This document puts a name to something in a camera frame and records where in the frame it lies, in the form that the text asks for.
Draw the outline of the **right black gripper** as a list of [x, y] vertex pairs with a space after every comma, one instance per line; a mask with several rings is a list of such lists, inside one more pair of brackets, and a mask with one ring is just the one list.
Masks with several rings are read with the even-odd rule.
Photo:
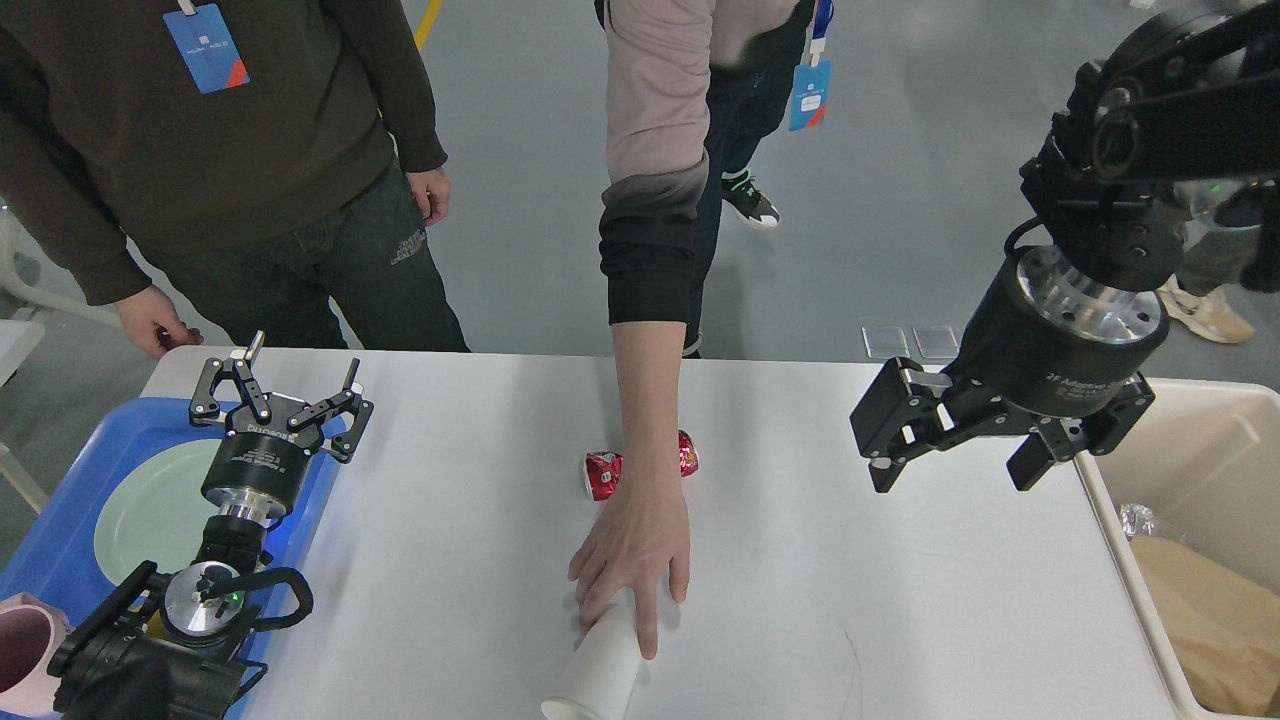
[[1156, 292], [1093, 281], [1053, 245], [1016, 249], [946, 374], [892, 357], [852, 410], [876, 492], [911, 460], [977, 437], [1029, 434], [1006, 461], [1019, 491], [1080, 452], [1112, 452], [1155, 401], [1134, 373], [1167, 334]]

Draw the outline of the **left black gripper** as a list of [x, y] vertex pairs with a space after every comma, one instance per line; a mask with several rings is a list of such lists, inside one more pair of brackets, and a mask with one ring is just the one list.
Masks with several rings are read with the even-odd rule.
[[[349, 462], [374, 414], [374, 402], [356, 380], [358, 357], [351, 360], [342, 388], [329, 398], [306, 404], [266, 395], [252, 373], [265, 340], [265, 332], [256, 331], [248, 346], [234, 348], [229, 357], [209, 357], [188, 409], [192, 427], [210, 427], [220, 418], [227, 427], [200, 493], [224, 515], [234, 506], [247, 507], [242, 515], [252, 521], [292, 514], [314, 455]], [[224, 382], [239, 393], [241, 405], [232, 411], [220, 410], [214, 398]], [[325, 424], [339, 416], [349, 418], [347, 428], [326, 436]]]

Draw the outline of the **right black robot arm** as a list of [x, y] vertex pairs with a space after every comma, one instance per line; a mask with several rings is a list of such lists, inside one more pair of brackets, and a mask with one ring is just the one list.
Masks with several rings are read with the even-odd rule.
[[1056, 462], [1114, 451], [1155, 400], [1140, 365], [1165, 341], [1157, 288], [1178, 269], [1174, 186], [1244, 182], [1226, 217], [1261, 224], [1243, 273], [1277, 290], [1277, 4], [1189, 1], [1076, 73], [1068, 109], [1021, 167], [1034, 217], [963, 334], [928, 373], [890, 359], [850, 416], [879, 493], [909, 461], [982, 436], [1023, 436], [1028, 489]]

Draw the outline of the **helper person bare forearm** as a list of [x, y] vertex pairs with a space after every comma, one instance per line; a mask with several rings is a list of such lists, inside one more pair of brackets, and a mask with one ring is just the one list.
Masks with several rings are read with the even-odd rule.
[[623, 433], [623, 489], [681, 486], [678, 379], [684, 322], [612, 325]]

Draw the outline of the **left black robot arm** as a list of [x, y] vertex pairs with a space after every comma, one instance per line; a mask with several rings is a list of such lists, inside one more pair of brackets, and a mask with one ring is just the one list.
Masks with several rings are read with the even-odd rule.
[[188, 418], [221, 429], [200, 487], [215, 511], [189, 566], [141, 562], [52, 653], [63, 717], [221, 719], [268, 673], [246, 646], [312, 612], [303, 574], [268, 552], [268, 536], [293, 514], [316, 457], [353, 457], [374, 406], [358, 360], [328, 398], [262, 389], [253, 363], [264, 341], [257, 332], [204, 364]]

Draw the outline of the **helper person right hand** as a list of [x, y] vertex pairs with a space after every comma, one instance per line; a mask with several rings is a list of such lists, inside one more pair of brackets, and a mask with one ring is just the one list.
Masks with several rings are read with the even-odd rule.
[[568, 579], [584, 632], [598, 624], [617, 593], [634, 598], [640, 653], [658, 653], [658, 592], [668, 580], [676, 603], [690, 584], [690, 523], [682, 478], [623, 478], [570, 561]]

